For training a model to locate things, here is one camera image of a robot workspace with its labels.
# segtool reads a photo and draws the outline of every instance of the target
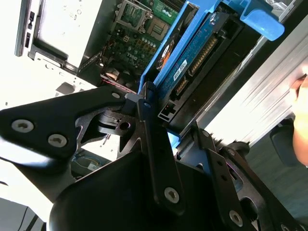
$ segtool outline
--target metal screw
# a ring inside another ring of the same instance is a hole
[[[229,212],[229,216],[230,216],[230,219],[233,221],[233,223],[236,224],[238,227],[243,226],[243,220],[237,212],[235,212],[234,210],[231,210]]]
[[[171,187],[165,188],[165,197],[167,200],[174,204],[178,203],[180,200],[178,192]]]
[[[210,134],[208,134],[206,131],[203,131],[202,132],[206,137],[209,137],[210,136]]]
[[[281,224],[281,229],[282,231],[290,231],[284,224]]]
[[[228,153],[230,153],[231,155],[235,155],[235,152],[232,149],[228,149]]]
[[[21,133],[27,133],[34,129],[34,125],[29,120],[18,119],[12,122],[12,128]]]
[[[112,96],[115,97],[115,98],[117,98],[117,99],[120,99],[120,95],[119,95],[118,93],[115,93],[115,92],[114,92],[114,93],[112,93]]]
[[[148,103],[144,103],[144,105],[145,105],[146,107],[151,108],[151,105],[149,105]]]
[[[52,134],[48,137],[48,143],[56,148],[62,148],[67,144],[67,139],[60,134]]]
[[[210,24],[214,25],[217,19],[218,19],[217,14],[213,13],[212,16],[210,17]]]

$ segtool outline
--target black plastic part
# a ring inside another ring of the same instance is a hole
[[[269,134],[280,160],[288,167],[300,164],[293,148],[293,133],[294,126],[291,122],[280,127],[276,126]]]

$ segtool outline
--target wire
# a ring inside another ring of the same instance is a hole
[[[90,161],[92,161],[92,162],[96,163],[97,165],[101,165],[101,164],[100,164],[100,163],[98,163],[96,160],[91,159],[91,157],[89,157],[89,158],[86,158],[86,157],[81,157],[81,158],[86,159],[86,160],[90,160]]]
[[[23,225],[23,222],[24,222],[24,219],[25,219],[25,216],[26,216],[26,213],[27,213],[28,208],[29,208],[29,207],[27,206],[27,208],[26,208],[26,210],[25,210],[25,212],[24,212],[23,219],[21,220],[20,226],[19,226],[19,228],[18,228],[17,231],[20,231],[20,228],[21,228],[21,226]]]
[[[78,164],[80,167],[87,168],[87,167],[85,167],[85,166],[81,165],[80,163],[78,163],[76,160],[74,160],[73,162],[75,162],[76,164]]]

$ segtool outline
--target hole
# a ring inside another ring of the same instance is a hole
[[[239,222],[239,221],[240,221],[239,218],[237,217],[237,215],[233,215],[233,218],[234,218],[234,220],[235,220],[236,222]]]
[[[226,178],[226,176],[224,176],[224,175],[221,175],[221,178],[224,180],[224,181],[227,181],[227,178]]]
[[[5,183],[5,182],[3,182],[3,181],[0,181],[0,184],[5,185],[5,186],[8,186],[8,184]]]
[[[122,124],[120,124],[120,129],[121,130],[126,130],[130,127],[130,124],[128,122],[124,122]]]
[[[29,48],[31,34],[27,32],[25,47]]]
[[[174,192],[172,192],[172,191],[169,191],[169,195],[172,197],[172,199],[175,199],[175,194],[174,194]]]
[[[240,201],[240,204],[241,204],[241,207],[242,207],[244,214],[247,216],[247,218],[251,222],[254,222],[255,220],[257,220],[258,210],[257,210],[257,207],[255,206],[255,204],[253,203],[253,201],[250,198],[244,197]]]
[[[60,138],[53,138],[52,141],[55,143],[62,143],[62,140]]]
[[[26,124],[26,123],[20,123],[20,124],[18,124],[17,125],[19,128],[28,128],[28,124]]]

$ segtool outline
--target silver metal panel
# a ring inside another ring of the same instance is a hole
[[[223,144],[255,144],[292,113],[289,88],[308,72],[308,16],[205,128]]]
[[[79,67],[102,0],[45,0],[38,39]]]

